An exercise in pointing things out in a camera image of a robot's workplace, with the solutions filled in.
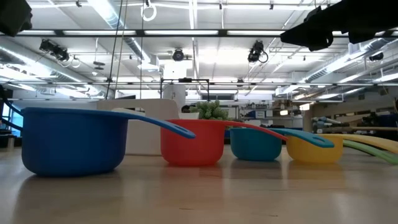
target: ceiling light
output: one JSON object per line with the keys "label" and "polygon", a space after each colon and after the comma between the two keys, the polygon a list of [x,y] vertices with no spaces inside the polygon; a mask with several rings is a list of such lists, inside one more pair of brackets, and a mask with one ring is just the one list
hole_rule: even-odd
{"label": "ceiling light", "polygon": [[302,99],[302,98],[305,98],[305,94],[301,94],[299,96],[295,96],[294,97],[295,100],[299,100],[299,99]]}
{"label": "ceiling light", "polygon": [[14,84],[8,84],[9,86],[13,86],[13,87],[17,87],[17,88],[21,88],[24,90],[29,90],[29,91],[36,91],[33,87],[30,87],[28,85],[24,85],[24,84],[18,84],[18,85],[14,85]]}
{"label": "ceiling light", "polygon": [[345,92],[344,94],[351,94],[351,93],[355,93],[356,91],[359,91],[359,90],[362,90],[363,88],[357,88],[357,89],[355,89],[355,90],[350,90],[350,91],[347,91],[347,92]]}
{"label": "ceiling light", "polygon": [[23,74],[7,67],[0,69],[0,76],[9,78],[11,80],[40,81],[38,78],[35,78],[32,75]]}
{"label": "ceiling light", "polygon": [[63,31],[65,35],[136,35],[134,30],[66,30]]}
{"label": "ceiling light", "polygon": [[340,31],[333,31],[332,34],[333,34],[333,36],[335,36],[335,37],[345,37],[345,36],[348,36],[348,33],[342,34]]}
{"label": "ceiling light", "polygon": [[137,77],[119,77],[117,82],[140,82]]}
{"label": "ceiling light", "polygon": [[338,96],[338,94],[337,93],[325,94],[325,95],[319,96],[318,99],[329,99],[329,98],[332,98],[335,96]]}
{"label": "ceiling light", "polygon": [[384,75],[381,78],[373,80],[373,82],[386,82],[386,81],[394,80],[396,78],[398,78],[398,73],[395,73],[392,75]]}
{"label": "ceiling light", "polygon": [[307,103],[307,104],[301,105],[301,106],[300,106],[300,110],[301,110],[301,111],[310,110],[310,104]]}
{"label": "ceiling light", "polygon": [[218,30],[145,30],[145,35],[218,35]]}
{"label": "ceiling light", "polygon": [[284,110],[284,111],[280,111],[280,115],[281,116],[285,116],[285,115],[288,115],[288,111],[287,110]]}
{"label": "ceiling light", "polygon": [[55,35],[54,30],[25,30],[18,35]]}
{"label": "ceiling light", "polygon": [[70,90],[67,88],[59,88],[59,89],[57,89],[57,92],[67,95],[67,96],[72,96],[75,98],[86,98],[87,97],[84,93],[80,93],[79,91]]}
{"label": "ceiling light", "polygon": [[[230,4],[230,5],[224,5],[223,7],[225,9],[238,9],[238,10],[243,10],[243,9],[257,9],[257,10],[269,10],[270,5],[248,5],[248,4]],[[289,10],[289,11],[306,11],[306,10],[312,10],[313,6],[299,6],[299,5],[274,5],[273,10]]]}
{"label": "ceiling light", "polygon": [[280,35],[285,30],[229,30],[227,35]]}

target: blue measuring cup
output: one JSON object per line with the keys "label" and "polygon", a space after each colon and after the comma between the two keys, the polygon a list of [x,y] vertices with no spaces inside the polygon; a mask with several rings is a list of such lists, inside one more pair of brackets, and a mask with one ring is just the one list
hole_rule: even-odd
{"label": "blue measuring cup", "polygon": [[31,172],[75,177],[112,171],[123,160],[127,122],[138,119],[185,138],[195,134],[176,124],[136,114],[55,108],[22,110],[22,161]]}

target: ductwork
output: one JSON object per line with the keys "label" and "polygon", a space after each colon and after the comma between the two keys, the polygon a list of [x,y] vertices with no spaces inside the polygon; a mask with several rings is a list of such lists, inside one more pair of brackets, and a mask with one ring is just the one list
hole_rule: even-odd
{"label": "ductwork", "polygon": [[[113,2],[110,0],[88,0],[88,2],[112,29],[128,29],[128,27],[124,25],[123,19],[119,18],[119,14],[116,12]],[[143,51],[142,47],[134,38],[124,37],[123,40],[139,60],[142,54],[142,63],[150,63],[150,57]]]}
{"label": "ductwork", "polygon": [[[14,65],[29,65],[31,67],[40,67],[43,70],[48,70],[54,74],[54,78],[50,78],[53,82],[92,82],[89,78],[80,75],[74,71],[64,68],[56,62],[51,61],[35,52],[20,46],[6,38],[0,38],[0,55],[4,62]],[[33,86],[39,92],[45,92],[44,86]],[[98,91],[106,92],[107,88],[104,86],[93,87]]]}
{"label": "ductwork", "polygon": [[334,57],[333,59],[327,61],[322,68],[317,68],[314,70],[309,71],[305,78],[303,79],[304,82],[310,83],[322,76],[330,74],[334,71],[337,71],[359,58],[364,58],[371,56],[377,50],[380,50],[387,44],[395,41],[395,38],[379,38],[376,40],[371,41],[370,43],[366,44],[364,47],[361,47],[361,43],[351,45],[350,50],[345,51],[344,53]]}

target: cable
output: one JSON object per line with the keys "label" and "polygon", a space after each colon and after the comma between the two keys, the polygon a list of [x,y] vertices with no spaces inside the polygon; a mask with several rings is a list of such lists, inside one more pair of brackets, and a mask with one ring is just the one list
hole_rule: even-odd
{"label": "cable", "polygon": [[22,113],[21,113],[17,108],[15,108],[15,107],[10,103],[10,101],[8,101],[8,99],[7,99],[7,97],[6,97],[6,94],[5,94],[5,92],[4,92],[4,88],[2,87],[2,85],[0,85],[0,97],[1,97],[1,99],[4,101],[4,103],[5,103],[9,108],[11,108],[15,113],[17,113],[17,114],[19,114],[19,115],[22,116]]}
{"label": "cable", "polygon": [[[142,6],[145,6],[145,0],[142,0]],[[144,29],[144,11],[141,12],[141,16],[142,16],[141,29],[143,30]],[[143,43],[144,43],[144,38],[141,37],[141,51],[140,51],[141,69],[140,69],[140,75],[139,75],[139,79],[140,79],[140,82],[139,82],[139,98],[140,99],[142,99],[142,51],[143,51],[143,48],[144,48]]]}
{"label": "cable", "polygon": [[267,63],[268,62],[268,59],[269,59],[269,57],[268,57],[268,54],[264,51],[264,50],[262,50],[262,55],[266,55],[267,56],[267,60],[265,60],[265,61],[261,61],[260,59],[259,59],[259,62],[261,62],[261,63]]}
{"label": "cable", "polygon": [[[124,37],[124,30],[126,29],[126,18],[127,18],[127,6],[126,6],[126,10],[124,11],[124,24],[123,24],[123,32],[122,32],[122,40]],[[123,51],[123,42],[120,45],[120,53],[119,53],[119,65],[118,65],[118,72],[116,74],[116,86],[114,87],[114,99],[116,99],[116,92],[118,90],[118,81],[119,81],[119,71],[120,71],[120,63],[122,61],[122,51]]]}
{"label": "cable", "polygon": [[[116,28],[116,33],[118,33],[119,31],[119,25],[120,25],[120,18],[121,18],[121,14],[122,14],[122,7],[120,7],[119,10],[119,19],[118,19],[118,27]],[[112,61],[111,61],[111,70],[109,71],[109,78],[108,78],[108,88],[106,89],[106,95],[105,95],[105,100],[108,99],[108,93],[109,93],[109,89],[111,88],[111,81],[112,81],[112,69],[113,69],[113,59],[114,59],[114,53],[116,50],[116,41],[118,40],[118,37],[116,36],[114,38],[114,43],[113,43],[113,50],[112,50]]]}

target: white partition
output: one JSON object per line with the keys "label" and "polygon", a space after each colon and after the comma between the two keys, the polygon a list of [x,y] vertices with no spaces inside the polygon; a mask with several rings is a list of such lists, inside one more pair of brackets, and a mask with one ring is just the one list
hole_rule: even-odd
{"label": "white partition", "polygon": [[[179,119],[174,100],[104,100],[97,103],[98,110],[116,110],[140,113],[123,108],[142,108],[145,116],[162,120]],[[160,127],[143,121],[130,120],[127,129],[126,154],[160,156]]]}

